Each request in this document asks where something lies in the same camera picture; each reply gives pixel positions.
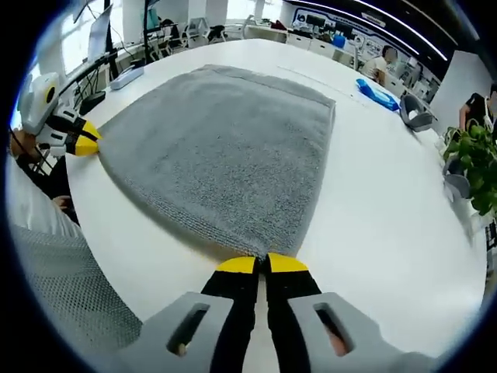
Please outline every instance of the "man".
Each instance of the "man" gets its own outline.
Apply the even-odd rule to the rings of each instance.
[[[462,131],[469,131],[471,126],[477,124],[482,127],[493,128],[493,138],[497,139],[497,128],[494,120],[497,117],[497,82],[490,88],[490,96],[483,96],[473,93],[471,98],[459,110],[459,128]]]
[[[385,74],[387,65],[397,61],[397,50],[389,45],[385,45],[381,51],[381,56],[371,58],[364,64],[361,72],[368,78],[373,79],[379,85],[385,87]]]
[[[12,224],[36,232],[82,237],[81,229],[69,218],[70,197],[48,197],[16,164],[22,155],[34,154],[36,138],[24,131],[11,136],[6,159],[7,213]]]

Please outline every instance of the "ceiling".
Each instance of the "ceiling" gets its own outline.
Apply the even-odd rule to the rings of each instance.
[[[490,49],[490,9],[483,9],[478,0],[459,0],[459,6],[467,14],[468,18],[477,29],[481,40],[475,42],[471,39],[468,29],[464,26],[464,18],[461,15],[456,16],[457,9],[454,7],[454,0],[439,0],[428,2],[426,0],[306,0],[312,3],[331,6],[335,9],[346,11],[355,16],[361,17],[362,12],[373,14],[376,18],[385,22],[385,29],[400,38],[411,47],[419,52],[416,56],[429,70],[431,70],[438,78],[442,78],[447,71],[450,59],[455,50],[469,51],[478,54],[486,54],[482,56],[482,60],[488,64],[488,69],[491,73],[495,73],[493,66],[490,66],[493,61],[497,60],[497,54],[488,53]],[[367,3],[384,12],[400,19],[404,24],[410,26],[425,37],[440,53],[447,58],[445,61],[439,53],[435,52],[425,41],[421,40],[412,31],[405,26],[386,16],[371,7],[361,4]]]

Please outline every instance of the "person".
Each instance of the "person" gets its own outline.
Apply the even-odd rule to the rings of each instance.
[[[73,232],[72,225],[78,226],[78,218],[71,207],[71,193],[69,190],[68,176],[65,169],[65,158],[62,158],[54,166],[49,176],[41,175],[30,168],[30,164],[37,163],[41,159],[36,151],[36,137],[23,130],[13,130],[8,144],[7,157],[7,187],[10,188],[10,211],[11,218],[16,222],[22,222],[22,216],[27,214],[27,221],[48,219],[48,225],[41,224],[42,227],[50,227],[50,222],[60,225],[54,230],[57,232]],[[52,207],[57,207],[58,212],[53,212]],[[59,213],[64,212],[64,218],[60,218]],[[17,224],[28,228],[26,224]]]
[[[473,93],[471,98],[459,110],[459,128],[462,131],[470,131],[475,124],[493,128],[493,139],[497,140],[497,128],[494,126],[497,117],[497,82],[490,87],[490,95],[487,98]]]
[[[397,61],[397,50],[389,45],[385,45],[381,51],[381,56],[371,58],[364,64],[361,72],[384,87],[387,65],[393,64],[395,61]]]

